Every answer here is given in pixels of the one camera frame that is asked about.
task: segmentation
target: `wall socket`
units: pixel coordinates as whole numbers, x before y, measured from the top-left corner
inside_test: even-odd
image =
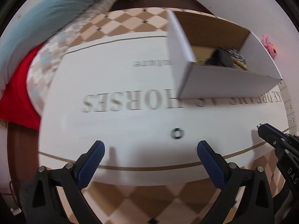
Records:
[[[290,115],[292,113],[294,113],[294,108],[293,108],[293,103],[292,103],[292,100],[289,100],[287,101],[285,104],[284,104],[285,108],[286,108],[286,115]]]
[[[280,90],[284,89],[286,87],[286,83],[284,80],[281,80],[281,82],[278,84],[278,87]]]
[[[297,128],[297,126],[295,126],[293,128],[290,128],[289,133],[291,135],[296,135],[297,136],[298,135],[298,128]]]
[[[290,96],[290,93],[289,93],[289,90],[287,87],[285,87],[284,89],[280,90],[281,92],[281,96],[282,96],[282,100],[283,102],[287,102],[288,100],[291,99],[291,96]]]
[[[296,126],[295,113],[288,115],[287,118],[288,118],[289,128]]]

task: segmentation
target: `open box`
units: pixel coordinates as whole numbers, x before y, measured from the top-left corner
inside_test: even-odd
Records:
[[[168,11],[167,46],[179,99],[258,98],[282,80],[274,61],[248,29],[211,15]],[[217,47],[236,49],[248,69],[199,65]]]

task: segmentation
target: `pink toy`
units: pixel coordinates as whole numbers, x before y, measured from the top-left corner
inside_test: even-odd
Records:
[[[276,56],[276,49],[275,49],[274,45],[269,42],[269,36],[268,35],[263,35],[262,44],[266,48],[266,50],[268,50],[268,52],[269,52],[270,56],[272,57],[272,59],[274,59],[275,56]]]

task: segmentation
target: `cable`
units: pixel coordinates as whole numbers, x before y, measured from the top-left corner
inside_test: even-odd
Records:
[[[11,185],[12,185],[12,181],[10,180],[10,181],[9,181],[9,189],[10,189],[10,192],[11,192],[11,196],[12,196],[13,201],[15,202],[15,204],[16,204],[19,208],[21,208],[20,200],[18,199],[17,195],[16,195],[15,192],[13,191]]]

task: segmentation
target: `gold stripe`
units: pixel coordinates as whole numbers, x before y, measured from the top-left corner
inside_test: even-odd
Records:
[[[102,43],[97,43],[97,44],[93,44],[93,45],[90,45],[90,46],[87,46],[87,47],[84,47],[84,48],[76,49],[76,50],[73,50],[73,51],[70,51],[70,52],[65,53],[65,55],[66,55],[66,54],[73,53],[73,52],[77,52],[77,51],[79,51],[79,50],[87,49],[87,48],[90,48],[90,47],[93,47],[93,46],[96,46],[96,45],[100,45],[100,44],[109,44],[109,43],[112,43],[112,42],[125,41],[125,40],[134,40],[134,39],[144,39],[144,38],[166,38],[166,37],[167,37],[167,36],[165,36],[165,35],[153,35],[153,36],[144,36],[144,37],[135,37],[135,38],[126,38],[126,39],[112,40],[112,41],[102,42]]]
[[[238,155],[244,154],[244,153],[249,152],[249,151],[251,151],[253,149],[261,147],[264,144],[266,144],[265,141],[263,141],[263,142],[255,145],[255,146],[246,148],[246,149],[244,149],[242,151],[238,151],[238,152],[235,152],[235,153],[232,153],[232,154],[225,155],[223,158],[224,159],[228,159],[228,158],[231,158],[231,157],[234,157],[234,156],[238,156]],[[41,154],[41,155],[43,155],[43,156],[47,156],[47,157],[50,157],[50,158],[53,158],[53,159],[56,159],[56,160],[60,160],[60,161],[64,161],[64,162],[72,162],[72,163],[75,162],[75,161],[70,160],[70,159],[57,157],[57,156],[54,156],[54,155],[51,155],[51,154],[47,154],[47,153],[44,153],[44,152],[38,152],[38,153]],[[115,167],[115,166],[103,166],[103,165],[99,165],[98,168],[108,169],[108,170],[119,170],[119,171],[163,171],[163,170],[174,170],[174,169],[181,169],[181,168],[187,168],[187,167],[195,167],[195,166],[200,166],[200,165],[202,165],[202,162],[197,161],[197,162],[193,162],[193,163],[171,165],[171,166],[163,166],[163,167]]]

